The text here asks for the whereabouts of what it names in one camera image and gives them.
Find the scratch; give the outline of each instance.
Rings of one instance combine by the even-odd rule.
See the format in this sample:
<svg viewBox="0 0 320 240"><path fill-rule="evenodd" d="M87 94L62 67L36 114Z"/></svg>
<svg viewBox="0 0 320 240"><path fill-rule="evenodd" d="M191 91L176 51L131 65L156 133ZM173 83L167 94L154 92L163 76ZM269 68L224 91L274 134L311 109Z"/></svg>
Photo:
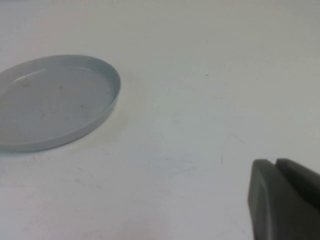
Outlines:
<svg viewBox="0 0 320 240"><path fill-rule="evenodd" d="M247 146L247 144L246 144L240 137L238 137L237 135L235 135L233 132L231 132L231 135L234 136L236 139L238 139L240 142L242 142L244 145Z"/></svg>
<svg viewBox="0 0 320 240"><path fill-rule="evenodd" d="M225 143L224 143L224 145L222 147L222 154L221 154L221 159L220 159L221 160L221 164L223 164L224 160L225 160L225 149L226 149L226 146L227 146L229 138L230 138L230 133L228 133L228 137L226 138Z"/></svg>
<svg viewBox="0 0 320 240"><path fill-rule="evenodd" d="M218 235L215 236L215 239L219 239L220 237L222 237L222 236L224 236L224 235L226 235L228 233L229 233L229 231L225 231L225 232L219 233Z"/></svg>

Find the plate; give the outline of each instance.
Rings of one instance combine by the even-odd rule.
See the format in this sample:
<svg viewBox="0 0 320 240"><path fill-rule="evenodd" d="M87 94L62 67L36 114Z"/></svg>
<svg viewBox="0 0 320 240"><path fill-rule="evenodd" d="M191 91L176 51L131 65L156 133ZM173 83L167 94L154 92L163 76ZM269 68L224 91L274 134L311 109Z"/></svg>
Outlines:
<svg viewBox="0 0 320 240"><path fill-rule="evenodd" d="M121 87L117 71L83 55L27 61L0 73L0 148L39 151L100 126Z"/></svg>

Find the tabletop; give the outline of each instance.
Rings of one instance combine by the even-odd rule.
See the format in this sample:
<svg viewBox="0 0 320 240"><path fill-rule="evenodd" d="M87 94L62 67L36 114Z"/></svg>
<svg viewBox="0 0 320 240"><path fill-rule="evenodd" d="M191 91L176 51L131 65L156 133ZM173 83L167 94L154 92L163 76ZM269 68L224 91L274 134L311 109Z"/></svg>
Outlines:
<svg viewBox="0 0 320 240"><path fill-rule="evenodd" d="M90 134L0 151L0 238L252 240L254 159L320 172L316 0L0 0L0 72L59 54L113 65Z"/></svg>

